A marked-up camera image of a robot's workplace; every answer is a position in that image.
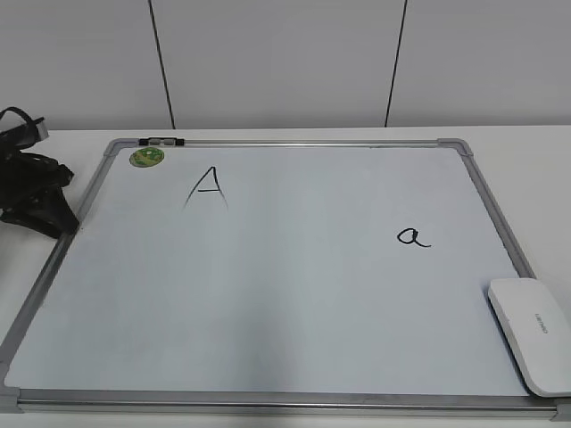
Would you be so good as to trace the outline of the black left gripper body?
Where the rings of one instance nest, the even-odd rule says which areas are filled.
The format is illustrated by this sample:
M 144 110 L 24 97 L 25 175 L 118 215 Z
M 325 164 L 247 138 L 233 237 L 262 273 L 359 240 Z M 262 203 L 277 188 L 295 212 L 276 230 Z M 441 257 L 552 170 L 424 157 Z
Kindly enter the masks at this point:
M 46 191 L 70 184 L 73 172 L 57 160 L 31 152 L 1 152 L 1 209 L 15 209 Z

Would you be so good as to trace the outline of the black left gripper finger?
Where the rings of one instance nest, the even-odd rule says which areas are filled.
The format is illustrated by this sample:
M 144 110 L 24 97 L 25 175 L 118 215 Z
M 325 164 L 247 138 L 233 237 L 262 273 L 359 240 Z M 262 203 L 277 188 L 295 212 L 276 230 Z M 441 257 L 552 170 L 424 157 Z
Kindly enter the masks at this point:
M 79 228 L 79 220 L 67 203 L 60 187 L 46 191 L 46 211 L 48 223 L 58 234 L 75 234 Z
M 2 208 L 1 221 L 57 239 L 62 234 L 61 212 L 49 207 Z

